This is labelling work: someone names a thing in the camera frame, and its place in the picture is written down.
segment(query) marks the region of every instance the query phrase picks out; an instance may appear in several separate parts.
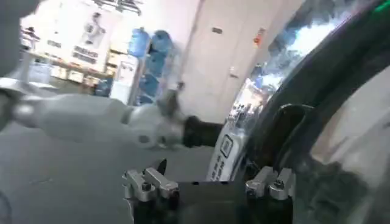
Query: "curved glass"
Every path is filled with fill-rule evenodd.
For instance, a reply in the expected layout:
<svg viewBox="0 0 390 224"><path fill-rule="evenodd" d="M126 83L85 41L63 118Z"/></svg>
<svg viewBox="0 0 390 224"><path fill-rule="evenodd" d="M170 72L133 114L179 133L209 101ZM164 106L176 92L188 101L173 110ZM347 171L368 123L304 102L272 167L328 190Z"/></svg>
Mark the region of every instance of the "curved glass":
<svg viewBox="0 0 390 224"><path fill-rule="evenodd" d="M390 66L344 102L309 154L292 156L294 223L389 223L389 82Z"/></svg>
<svg viewBox="0 0 390 224"><path fill-rule="evenodd" d="M307 0L269 47L271 59L256 65L236 98L228 125L236 135L249 136L264 105L291 71L365 0Z"/></svg>

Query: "light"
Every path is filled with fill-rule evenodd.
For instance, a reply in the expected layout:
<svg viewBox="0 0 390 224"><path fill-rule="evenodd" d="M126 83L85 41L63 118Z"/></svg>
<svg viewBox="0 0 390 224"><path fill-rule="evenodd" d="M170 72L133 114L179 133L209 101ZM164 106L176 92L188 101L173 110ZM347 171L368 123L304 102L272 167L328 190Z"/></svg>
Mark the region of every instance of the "light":
<svg viewBox="0 0 390 224"><path fill-rule="evenodd" d="M387 0L382 5L379 5L377 8L375 8L374 12L381 12L388 7L390 7L390 0Z"/></svg>
<svg viewBox="0 0 390 224"><path fill-rule="evenodd" d="M297 51L300 54L309 54L319 43L336 28L333 23L306 26L298 30L295 42L288 47L290 51Z"/></svg>

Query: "white robotic arm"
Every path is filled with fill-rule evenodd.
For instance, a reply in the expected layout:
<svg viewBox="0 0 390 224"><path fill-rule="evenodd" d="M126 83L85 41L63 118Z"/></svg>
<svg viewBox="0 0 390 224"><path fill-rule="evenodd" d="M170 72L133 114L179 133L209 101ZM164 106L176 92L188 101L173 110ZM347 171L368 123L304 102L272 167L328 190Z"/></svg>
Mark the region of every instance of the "white robotic arm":
<svg viewBox="0 0 390 224"><path fill-rule="evenodd" d="M39 89L23 82L0 82L0 91L3 126L14 120L55 138L131 142L144 149L178 144L183 139L186 117L180 113L173 89L157 103L140 107L81 94L43 97Z"/></svg>

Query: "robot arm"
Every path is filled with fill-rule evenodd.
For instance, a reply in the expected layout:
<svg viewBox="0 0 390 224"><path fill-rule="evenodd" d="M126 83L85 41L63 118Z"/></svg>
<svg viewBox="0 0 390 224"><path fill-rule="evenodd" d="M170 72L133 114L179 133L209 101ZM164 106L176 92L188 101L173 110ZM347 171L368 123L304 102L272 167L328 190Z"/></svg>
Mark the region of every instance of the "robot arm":
<svg viewBox="0 0 390 224"><path fill-rule="evenodd" d="M45 97L24 82L2 85L2 120L43 130L68 141L121 141L148 149L184 144L214 146L222 124L201 122L180 112L177 91L168 90L157 103L129 107L118 100L81 94Z"/></svg>

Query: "bolt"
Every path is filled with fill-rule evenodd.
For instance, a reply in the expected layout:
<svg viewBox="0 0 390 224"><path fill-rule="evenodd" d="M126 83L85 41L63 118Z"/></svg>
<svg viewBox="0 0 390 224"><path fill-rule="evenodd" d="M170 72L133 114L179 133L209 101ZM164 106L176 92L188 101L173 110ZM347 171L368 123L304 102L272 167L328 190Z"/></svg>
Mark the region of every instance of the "bolt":
<svg viewBox="0 0 390 224"><path fill-rule="evenodd" d="M246 191L246 196L248 199L255 199L256 198L256 192L253 189L248 189Z"/></svg>
<svg viewBox="0 0 390 224"><path fill-rule="evenodd" d="M144 182L142 184L142 191L150 191L152 189L152 185L148 182Z"/></svg>
<svg viewBox="0 0 390 224"><path fill-rule="evenodd" d="M285 188L285 184L281 180L275 180L274 187L278 190L283 190Z"/></svg>

